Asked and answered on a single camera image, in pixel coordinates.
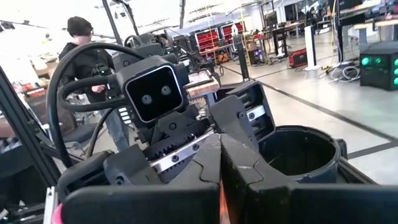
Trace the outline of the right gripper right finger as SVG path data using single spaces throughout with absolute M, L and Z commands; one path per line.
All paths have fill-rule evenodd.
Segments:
M 397 187 L 299 184 L 227 134 L 221 135 L 221 150 L 231 223 L 397 223 Z

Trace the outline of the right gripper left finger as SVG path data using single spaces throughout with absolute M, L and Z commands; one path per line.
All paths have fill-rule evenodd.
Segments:
M 220 221 L 220 171 L 220 135 L 211 134 L 170 183 L 82 188 L 63 203 L 62 222 L 216 224 Z

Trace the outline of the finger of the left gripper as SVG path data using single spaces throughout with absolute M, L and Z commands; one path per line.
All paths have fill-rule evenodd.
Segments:
M 105 159 L 104 173 L 111 185 L 162 183 L 138 145 L 133 145 Z
M 246 109 L 236 95 L 229 95 L 210 106 L 210 114 L 220 133 L 229 134 L 251 149 L 258 149 Z

